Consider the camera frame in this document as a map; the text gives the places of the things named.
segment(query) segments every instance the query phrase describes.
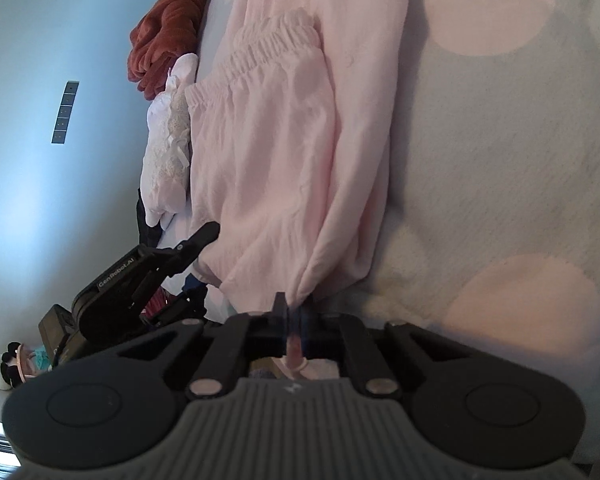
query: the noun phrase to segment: clothing pile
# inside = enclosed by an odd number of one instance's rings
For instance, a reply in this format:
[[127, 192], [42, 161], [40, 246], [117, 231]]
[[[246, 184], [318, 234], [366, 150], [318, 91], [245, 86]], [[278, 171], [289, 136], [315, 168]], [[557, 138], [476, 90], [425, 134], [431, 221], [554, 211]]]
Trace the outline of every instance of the clothing pile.
[[192, 84], [195, 70], [170, 72], [162, 122], [152, 124], [158, 105], [148, 115], [147, 225], [165, 228], [182, 212], [188, 184], [189, 233], [221, 225], [194, 275], [238, 312], [270, 310], [278, 291], [296, 306], [368, 273], [406, 9], [407, 0], [234, 0], [212, 73]]
[[158, 0], [131, 31], [128, 79], [151, 101], [165, 88], [176, 60], [198, 46], [206, 0]]

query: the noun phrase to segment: pink polka dot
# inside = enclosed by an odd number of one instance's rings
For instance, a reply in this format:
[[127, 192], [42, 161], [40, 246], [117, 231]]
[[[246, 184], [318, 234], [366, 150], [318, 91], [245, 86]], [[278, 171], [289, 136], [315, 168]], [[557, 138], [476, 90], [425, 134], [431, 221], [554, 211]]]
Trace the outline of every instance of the pink polka dot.
[[464, 286], [443, 327], [576, 389], [600, 368], [600, 295], [579, 268], [551, 256], [513, 256], [486, 267]]
[[439, 46], [464, 56], [494, 56], [531, 41], [555, 0], [426, 0], [425, 7]]

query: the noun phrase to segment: wall socket panel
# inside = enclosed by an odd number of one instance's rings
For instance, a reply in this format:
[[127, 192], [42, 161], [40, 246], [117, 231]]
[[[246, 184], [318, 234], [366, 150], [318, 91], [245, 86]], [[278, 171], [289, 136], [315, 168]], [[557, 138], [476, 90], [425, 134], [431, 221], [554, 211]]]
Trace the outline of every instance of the wall socket panel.
[[56, 126], [54, 126], [54, 134], [51, 137], [52, 144], [64, 144], [79, 84], [78, 81], [67, 81], [64, 86], [64, 93], [62, 94], [62, 99], [60, 99], [60, 109], [56, 118]]

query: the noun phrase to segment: rust orange towel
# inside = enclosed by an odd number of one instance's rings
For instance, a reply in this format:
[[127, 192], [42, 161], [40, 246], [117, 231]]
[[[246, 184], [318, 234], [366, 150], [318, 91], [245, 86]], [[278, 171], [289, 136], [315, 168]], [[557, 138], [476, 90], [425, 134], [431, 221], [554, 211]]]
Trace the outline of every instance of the rust orange towel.
[[131, 31], [128, 79], [151, 101], [183, 54], [195, 51], [206, 0], [158, 0]]

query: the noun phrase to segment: teal object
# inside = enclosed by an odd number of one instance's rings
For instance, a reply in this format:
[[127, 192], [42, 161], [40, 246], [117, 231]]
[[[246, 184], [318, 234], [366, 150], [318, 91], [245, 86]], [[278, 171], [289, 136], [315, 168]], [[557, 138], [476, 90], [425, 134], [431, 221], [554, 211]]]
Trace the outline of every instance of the teal object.
[[33, 351], [33, 356], [33, 362], [35, 362], [36, 368], [38, 370], [49, 370], [49, 367], [51, 366], [51, 361], [49, 360], [49, 356], [46, 354], [45, 347], [41, 346], [39, 348], [36, 348]]

